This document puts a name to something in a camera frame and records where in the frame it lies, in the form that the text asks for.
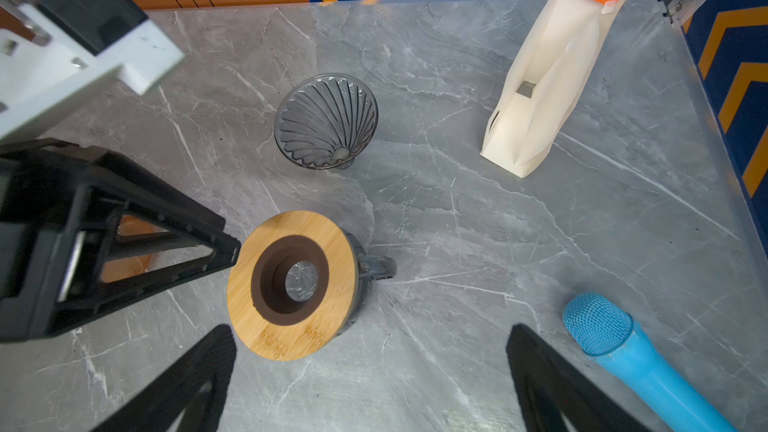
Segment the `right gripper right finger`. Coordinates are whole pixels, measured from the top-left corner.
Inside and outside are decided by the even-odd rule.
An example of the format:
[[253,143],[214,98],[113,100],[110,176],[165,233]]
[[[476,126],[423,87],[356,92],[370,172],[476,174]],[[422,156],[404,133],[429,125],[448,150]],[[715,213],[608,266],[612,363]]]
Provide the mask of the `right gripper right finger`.
[[528,431],[646,429],[527,325],[513,326],[506,353]]

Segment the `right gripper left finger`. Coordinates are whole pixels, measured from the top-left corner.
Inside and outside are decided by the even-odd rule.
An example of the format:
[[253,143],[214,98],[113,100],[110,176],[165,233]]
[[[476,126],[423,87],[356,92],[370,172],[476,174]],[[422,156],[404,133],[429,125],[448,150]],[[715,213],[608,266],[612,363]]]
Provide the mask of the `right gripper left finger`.
[[216,431],[237,349],[220,324],[159,375],[97,431]]

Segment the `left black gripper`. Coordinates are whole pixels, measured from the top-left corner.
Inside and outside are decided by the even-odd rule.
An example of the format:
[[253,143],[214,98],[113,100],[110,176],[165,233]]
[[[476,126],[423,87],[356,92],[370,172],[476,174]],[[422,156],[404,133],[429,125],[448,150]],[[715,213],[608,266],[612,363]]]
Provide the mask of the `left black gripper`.
[[[209,253],[113,283],[99,279],[118,244],[87,241],[88,184],[108,202],[169,231],[125,252],[203,247]],[[170,288],[232,267],[241,243],[225,219],[127,156],[56,139],[1,148],[1,339],[55,337]]]

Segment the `coffee filter box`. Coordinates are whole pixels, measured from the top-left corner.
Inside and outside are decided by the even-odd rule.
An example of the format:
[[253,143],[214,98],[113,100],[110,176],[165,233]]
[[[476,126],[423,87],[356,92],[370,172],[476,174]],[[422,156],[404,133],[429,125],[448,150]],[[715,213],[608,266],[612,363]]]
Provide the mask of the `coffee filter box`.
[[480,155],[519,178],[545,160],[626,0],[548,0],[515,57]]

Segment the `grey glass dripper cone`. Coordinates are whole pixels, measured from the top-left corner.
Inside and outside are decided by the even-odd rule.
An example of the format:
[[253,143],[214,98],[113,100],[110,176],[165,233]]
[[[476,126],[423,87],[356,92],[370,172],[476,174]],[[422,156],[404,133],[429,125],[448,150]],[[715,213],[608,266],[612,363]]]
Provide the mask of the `grey glass dripper cone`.
[[284,97],[274,139],[291,163],[310,170],[346,169],[368,146],[379,109],[360,79],[342,73],[311,77]]

